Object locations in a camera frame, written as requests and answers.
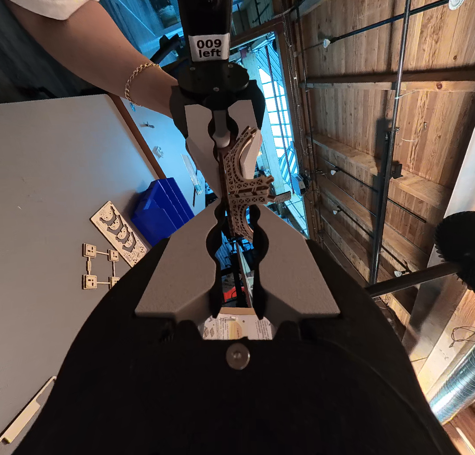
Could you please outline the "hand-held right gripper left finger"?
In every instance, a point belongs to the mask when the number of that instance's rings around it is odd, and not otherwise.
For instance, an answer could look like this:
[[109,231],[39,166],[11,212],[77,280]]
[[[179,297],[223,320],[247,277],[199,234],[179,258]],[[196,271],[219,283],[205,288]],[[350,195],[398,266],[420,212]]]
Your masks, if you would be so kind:
[[171,235],[135,314],[175,322],[205,322],[223,303],[216,252],[225,203],[213,202]]

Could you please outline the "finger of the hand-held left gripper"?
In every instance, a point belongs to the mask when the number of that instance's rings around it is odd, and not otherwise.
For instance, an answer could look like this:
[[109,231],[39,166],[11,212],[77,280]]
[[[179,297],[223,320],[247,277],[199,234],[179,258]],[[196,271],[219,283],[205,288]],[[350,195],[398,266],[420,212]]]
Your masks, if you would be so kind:
[[215,132],[209,133],[208,127],[213,119],[210,109],[199,104],[186,105],[185,114],[188,128],[186,146],[197,168],[203,174],[206,183],[216,194],[222,198],[222,185],[219,173],[218,160],[214,155],[215,142],[217,148],[225,147],[225,111],[215,111]]
[[258,128],[252,101],[240,100],[235,102],[227,109],[227,117],[228,146],[230,148],[234,146],[235,139],[240,137],[241,132],[243,132],[247,126],[257,130],[255,136],[251,138],[250,143],[246,144],[243,152],[238,152],[237,156],[238,181],[241,181],[241,178],[243,178],[244,181],[251,181],[254,179],[258,152],[262,142],[261,132]]

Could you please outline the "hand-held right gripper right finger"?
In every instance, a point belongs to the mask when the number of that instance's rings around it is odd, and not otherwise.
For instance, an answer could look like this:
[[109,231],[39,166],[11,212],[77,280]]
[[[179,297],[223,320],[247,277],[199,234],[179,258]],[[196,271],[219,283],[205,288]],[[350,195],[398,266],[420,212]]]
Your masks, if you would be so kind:
[[253,206],[253,231],[258,252],[253,305],[259,319],[302,321],[340,314],[301,233],[262,204]]

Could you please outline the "wooden lattice tower base model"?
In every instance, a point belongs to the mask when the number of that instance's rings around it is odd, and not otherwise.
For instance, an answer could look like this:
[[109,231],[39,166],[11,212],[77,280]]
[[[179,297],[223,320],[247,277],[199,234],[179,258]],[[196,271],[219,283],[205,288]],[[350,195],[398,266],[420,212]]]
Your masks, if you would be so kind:
[[251,205],[274,202],[276,197],[270,193],[273,176],[244,177],[240,158],[245,148],[252,145],[258,129],[247,126],[229,150],[219,153],[219,172],[224,200],[229,210],[229,228],[234,236],[253,242],[253,229],[246,219]]

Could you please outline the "person's left forearm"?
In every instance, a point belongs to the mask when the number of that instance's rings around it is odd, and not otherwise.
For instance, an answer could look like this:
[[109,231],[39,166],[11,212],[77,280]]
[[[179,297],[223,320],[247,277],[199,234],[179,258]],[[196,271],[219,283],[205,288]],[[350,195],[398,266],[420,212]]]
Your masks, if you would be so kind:
[[127,81],[148,62],[97,1],[87,1],[66,20],[3,1],[27,33],[62,66],[116,96],[125,97]]

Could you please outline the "grey desk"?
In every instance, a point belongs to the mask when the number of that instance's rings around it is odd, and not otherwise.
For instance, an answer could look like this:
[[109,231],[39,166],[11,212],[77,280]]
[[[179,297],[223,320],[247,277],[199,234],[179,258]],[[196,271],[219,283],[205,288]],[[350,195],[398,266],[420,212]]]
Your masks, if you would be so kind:
[[30,401],[44,405],[80,327],[108,291],[111,246],[90,218],[125,216],[158,178],[107,95],[1,105],[1,434]]

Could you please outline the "person's left hand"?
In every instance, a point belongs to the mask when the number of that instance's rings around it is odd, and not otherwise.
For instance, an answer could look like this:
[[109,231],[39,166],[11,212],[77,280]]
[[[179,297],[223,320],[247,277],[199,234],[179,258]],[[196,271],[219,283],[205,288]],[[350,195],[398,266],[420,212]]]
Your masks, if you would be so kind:
[[130,96],[138,105],[171,118],[169,101],[177,85],[177,80],[159,66],[148,66],[133,80]]

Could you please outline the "wooden sheet with arch cutouts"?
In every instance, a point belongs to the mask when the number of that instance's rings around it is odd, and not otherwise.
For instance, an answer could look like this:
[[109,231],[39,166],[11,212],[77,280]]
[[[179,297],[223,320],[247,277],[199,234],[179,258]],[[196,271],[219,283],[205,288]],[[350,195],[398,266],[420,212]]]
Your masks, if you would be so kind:
[[134,267],[148,252],[146,245],[111,201],[92,215],[90,221],[130,267]]

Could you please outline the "blue plastic bin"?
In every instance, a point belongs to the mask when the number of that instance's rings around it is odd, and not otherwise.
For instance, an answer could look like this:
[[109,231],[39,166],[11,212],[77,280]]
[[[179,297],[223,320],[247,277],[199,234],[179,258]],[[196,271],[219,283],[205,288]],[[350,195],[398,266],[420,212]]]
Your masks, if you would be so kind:
[[174,178],[152,181],[142,193],[131,220],[153,247],[195,216]]

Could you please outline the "instruction booklet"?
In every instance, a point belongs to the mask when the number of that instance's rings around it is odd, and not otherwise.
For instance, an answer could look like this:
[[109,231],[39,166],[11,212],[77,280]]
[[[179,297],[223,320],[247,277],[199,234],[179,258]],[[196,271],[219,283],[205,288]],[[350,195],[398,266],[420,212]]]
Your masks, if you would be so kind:
[[259,319],[255,313],[220,313],[210,316],[203,325],[204,340],[271,340],[273,326],[266,318]]

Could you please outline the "black fuzzy disc on rod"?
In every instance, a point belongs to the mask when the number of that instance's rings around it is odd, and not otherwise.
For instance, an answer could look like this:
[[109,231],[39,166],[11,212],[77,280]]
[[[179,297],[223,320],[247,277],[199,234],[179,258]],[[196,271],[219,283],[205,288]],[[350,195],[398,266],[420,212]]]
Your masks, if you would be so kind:
[[452,274],[474,290],[475,212],[467,210],[445,217],[437,225],[434,239],[442,263],[368,286],[369,295],[379,297]]

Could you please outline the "black lighting rod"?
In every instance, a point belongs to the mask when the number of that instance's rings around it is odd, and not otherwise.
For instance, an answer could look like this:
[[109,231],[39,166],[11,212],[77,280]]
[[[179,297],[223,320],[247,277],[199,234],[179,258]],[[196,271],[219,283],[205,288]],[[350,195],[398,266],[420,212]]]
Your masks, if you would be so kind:
[[[421,6],[421,7],[410,10],[409,16],[411,17],[411,16],[417,15],[419,13],[424,13],[426,11],[429,11],[431,9],[441,7],[441,6],[444,6],[444,5],[448,5],[448,0],[438,0],[438,1],[426,4],[424,6]],[[367,26],[364,26],[362,28],[359,28],[359,29],[356,29],[356,30],[353,30],[353,31],[349,31],[347,33],[344,33],[342,35],[332,37],[332,38],[329,38],[329,39],[332,40],[332,43],[335,43],[335,42],[341,41],[343,39],[346,39],[346,38],[349,38],[349,37],[352,37],[352,36],[355,36],[355,35],[358,35],[358,34],[361,34],[361,33],[376,29],[376,28],[379,28],[381,26],[392,24],[392,23],[395,23],[395,22],[397,22],[399,20],[403,20],[403,19],[404,19],[404,13],[401,13],[401,14],[395,15],[391,18],[381,20],[381,21],[373,23],[371,25],[367,25]]]

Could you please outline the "pale flat strip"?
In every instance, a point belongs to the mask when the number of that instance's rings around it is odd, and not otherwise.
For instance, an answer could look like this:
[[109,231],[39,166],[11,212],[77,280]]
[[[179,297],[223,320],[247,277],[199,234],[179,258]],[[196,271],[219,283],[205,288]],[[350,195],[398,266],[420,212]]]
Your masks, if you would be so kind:
[[12,446],[16,441],[20,441],[24,434],[26,434],[44,407],[56,379],[57,375],[51,376],[26,406],[15,416],[12,422],[7,425],[0,436],[1,447]]

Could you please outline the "wooden square connector frame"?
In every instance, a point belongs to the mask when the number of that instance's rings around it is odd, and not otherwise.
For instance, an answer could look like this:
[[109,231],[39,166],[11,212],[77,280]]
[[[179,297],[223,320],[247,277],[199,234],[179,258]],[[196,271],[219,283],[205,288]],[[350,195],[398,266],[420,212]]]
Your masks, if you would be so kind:
[[[83,290],[96,290],[98,286],[107,286],[110,290],[117,284],[120,279],[116,274],[116,263],[119,262],[120,258],[117,250],[98,251],[95,245],[83,243],[82,256],[86,259],[86,273],[82,275],[81,279]],[[112,275],[108,277],[107,281],[99,281],[97,275],[93,274],[92,261],[97,256],[106,256],[108,262],[112,265]]]

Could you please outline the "short silver ventilation duct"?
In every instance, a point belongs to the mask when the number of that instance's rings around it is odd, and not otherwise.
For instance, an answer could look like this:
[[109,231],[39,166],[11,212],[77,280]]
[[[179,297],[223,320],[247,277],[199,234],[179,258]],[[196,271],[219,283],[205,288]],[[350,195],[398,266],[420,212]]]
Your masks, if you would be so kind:
[[474,399],[475,348],[472,346],[430,400],[429,405],[439,423],[444,425],[458,412],[473,404]]

